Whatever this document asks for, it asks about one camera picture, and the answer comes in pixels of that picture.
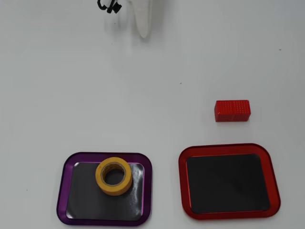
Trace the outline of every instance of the red tray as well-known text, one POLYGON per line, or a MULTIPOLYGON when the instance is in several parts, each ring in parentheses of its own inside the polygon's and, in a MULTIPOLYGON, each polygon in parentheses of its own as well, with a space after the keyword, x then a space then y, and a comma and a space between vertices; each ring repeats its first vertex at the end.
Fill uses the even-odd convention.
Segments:
POLYGON ((270 155, 256 144, 187 148, 179 173, 183 209, 194 219, 270 217, 281 205, 270 155))

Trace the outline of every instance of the red rectangular block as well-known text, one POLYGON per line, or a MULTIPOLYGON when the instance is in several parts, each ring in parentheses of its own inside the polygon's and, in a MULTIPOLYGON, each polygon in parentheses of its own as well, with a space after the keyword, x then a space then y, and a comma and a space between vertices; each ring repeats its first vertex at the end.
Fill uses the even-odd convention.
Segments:
POLYGON ((246 122, 251 114, 249 100, 216 101, 214 111, 217 122, 246 122))

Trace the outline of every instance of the white table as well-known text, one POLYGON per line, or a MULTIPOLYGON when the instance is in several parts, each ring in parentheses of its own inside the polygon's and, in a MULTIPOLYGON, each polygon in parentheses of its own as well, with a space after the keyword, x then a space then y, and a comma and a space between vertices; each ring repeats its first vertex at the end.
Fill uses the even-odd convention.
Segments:
POLYGON ((154 0, 145 41, 121 3, 109 15, 95 0, 0 1, 1 228, 69 228, 56 216, 63 163, 94 151, 150 158, 142 228, 303 229, 305 1, 154 0), (250 100, 249 122, 215 122, 230 99, 250 100), (233 143, 269 151, 279 212, 189 218, 179 154, 233 143))

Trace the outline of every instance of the purple tray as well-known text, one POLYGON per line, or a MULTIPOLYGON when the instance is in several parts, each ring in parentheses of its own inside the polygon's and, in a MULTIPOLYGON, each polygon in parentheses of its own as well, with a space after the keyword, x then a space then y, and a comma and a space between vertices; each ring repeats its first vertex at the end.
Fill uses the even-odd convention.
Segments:
POLYGON ((80 152, 71 155, 63 166, 61 186, 57 202, 57 216, 61 222, 67 225, 92 225, 92 226, 123 226, 136 227, 143 224, 149 217, 152 202, 152 175, 153 169, 150 160, 143 154, 138 153, 86 153, 80 152), (142 216, 138 221, 122 220, 97 220, 97 219, 71 219, 66 215, 70 193, 73 167, 76 163, 100 163, 109 157, 120 157, 129 164, 141 164, 144 168, 143 193, 142 193, 142 216))

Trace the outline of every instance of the tape roll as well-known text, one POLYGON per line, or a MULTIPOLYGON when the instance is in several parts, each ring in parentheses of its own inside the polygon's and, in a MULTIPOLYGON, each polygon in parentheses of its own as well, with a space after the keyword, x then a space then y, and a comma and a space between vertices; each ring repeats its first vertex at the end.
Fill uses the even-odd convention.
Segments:
POLYGON ((122 158, 110 157, 99 164, 95 171, 95 179, 104 193, 110 196, 119 196, 125 193, 132 185, 132 170, 122 158), (113 169, 120 169, 124 172, 123 180, 117 185, 109 185, 105 182, 107 173, 113 169))

